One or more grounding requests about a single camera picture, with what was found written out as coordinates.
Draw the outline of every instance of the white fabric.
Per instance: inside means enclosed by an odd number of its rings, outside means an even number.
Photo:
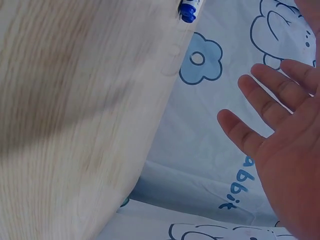
[[[227,108],[272,134],[238,89],[255,63],[315,64],[316,43],[294,0],[207,0],[132,197],[219,221],[274,226],[250,158],[217,122]]]
[[[218,222],[131,200],[96,240],[295,240],[285,228]]]

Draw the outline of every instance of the finger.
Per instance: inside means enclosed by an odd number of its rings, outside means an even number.
[[[221,110],[217,119],[230,140],[244,154],[254,158],[265,138],[253,131],[229,110]]]
[[[295,60],[283,60],[280,68],[292,80],[299,83],[308,93],[316,94],[319,84],[319,71],[307,64]]]
[[[238,85],[249,103],[264,122],[273,130],[276,130],[280,124],[291,116],[291,114],[256,83],[251,76],[241,76]]]
[[[269,66],[256,64],[251,73],[293,112],[310,98],[301,86]]]

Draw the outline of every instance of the hand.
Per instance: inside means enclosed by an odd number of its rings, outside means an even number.
[[[316,34],[320,63],[320,1],[296,3]],[[284,60],[280,68],[288,77],[262,64],[253,66],[251,73],[293,114],[249,75],[238,81],[274,134],[264,138],[228,110],[219,112],[218,121],[237,147],[255,160],[279,220],[300,239],[320,239],[320,68],[294,60]]]

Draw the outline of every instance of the blue marker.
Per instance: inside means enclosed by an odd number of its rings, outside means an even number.
[[[191,24],[197,18],[204,0],[183,0],[180,5],[181,19]]]

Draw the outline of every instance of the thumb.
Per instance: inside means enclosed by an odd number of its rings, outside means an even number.
[[[316,37],[316,62],[320,66],[320,0],[294,0]]]

